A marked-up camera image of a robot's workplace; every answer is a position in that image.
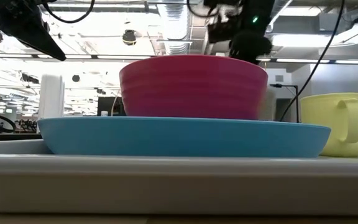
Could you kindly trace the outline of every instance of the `white container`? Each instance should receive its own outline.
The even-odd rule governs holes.
[[[61,75],[42,75],[38,120],[62,117],[65,109],[64,102],[63,77]]]
[[[109,112],[108,111],[102,111],[102,112],[100,112],[100,116],[109,116]]]

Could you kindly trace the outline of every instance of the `pink bowl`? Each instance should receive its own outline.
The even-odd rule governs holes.
[[[267,87],[259,66],[209,55],[139,60],[119,77],[128,116],[257,119]]]

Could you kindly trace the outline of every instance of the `white tray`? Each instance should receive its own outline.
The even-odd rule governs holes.
[[[358,215],[358,159],[45,153],[42,140],[0,142],[0,212]]]

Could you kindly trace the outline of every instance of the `yellow mug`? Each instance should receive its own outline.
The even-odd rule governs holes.
[[[333,93],[301,99],[301,120],[331,128],[322,156],[358,156],[358,93]]]

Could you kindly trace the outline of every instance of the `blue plate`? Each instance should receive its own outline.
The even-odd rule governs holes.
[[[39,121],[55,154],[185,157],[317,157],[331,130],[269,121],[83,117]]]

